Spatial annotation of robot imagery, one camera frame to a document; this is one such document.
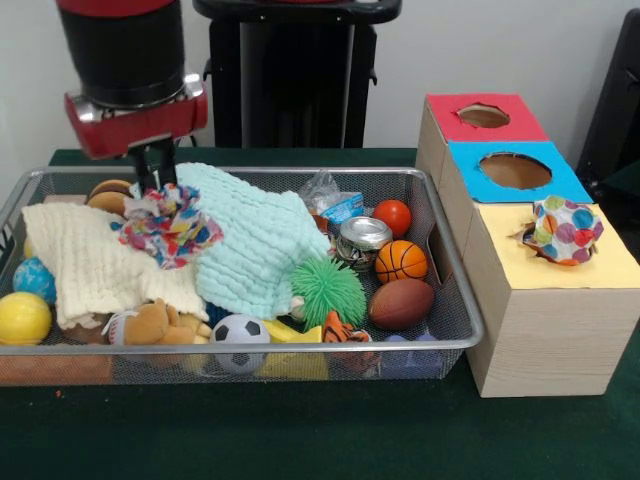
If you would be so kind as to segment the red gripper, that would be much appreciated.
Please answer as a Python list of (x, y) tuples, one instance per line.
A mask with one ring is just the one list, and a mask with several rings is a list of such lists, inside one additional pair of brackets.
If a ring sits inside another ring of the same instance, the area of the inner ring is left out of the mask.
[(64, 95), (67, 117), (85, 154), (91, 159), (124, 156), (130, 151), (140, 192), (155, 188), (146, 145), (159, 145), (159, 182), (177, 184), (173, 140), (202, 129), (208, 121), (205, 84), (197, 73), (184, 77), (181, 91), (166, 102), (133, 110), (103, 107), (80, 93)]

